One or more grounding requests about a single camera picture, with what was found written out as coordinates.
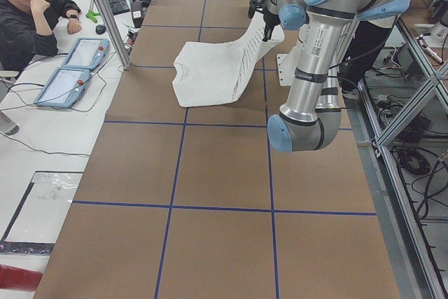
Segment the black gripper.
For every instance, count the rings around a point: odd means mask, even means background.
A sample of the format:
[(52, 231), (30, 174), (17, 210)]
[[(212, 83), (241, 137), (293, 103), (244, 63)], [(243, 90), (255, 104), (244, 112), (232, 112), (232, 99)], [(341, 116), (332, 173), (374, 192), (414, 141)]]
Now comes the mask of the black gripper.
[(263, 33), (263, 42), (268, 42), (272, 38), (273, 28), (280, 24), (279, 16), (275, 13), (271, 13), (268, 8), (262, 10), (263, 20), (265, 22), (265, 28)]

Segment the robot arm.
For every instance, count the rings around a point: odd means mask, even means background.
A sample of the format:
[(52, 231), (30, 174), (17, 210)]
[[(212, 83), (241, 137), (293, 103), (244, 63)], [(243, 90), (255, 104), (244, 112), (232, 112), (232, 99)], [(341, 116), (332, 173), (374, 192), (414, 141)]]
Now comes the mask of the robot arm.
[(304, 0), (309, 26), (298, 53), (286, 103), (267, 122), (270, 144), (279, 152), (325, 148), (340, 128), (337, 79), (329, 78), (343, 28), (354, 20), (403, 13), (410, 0)]

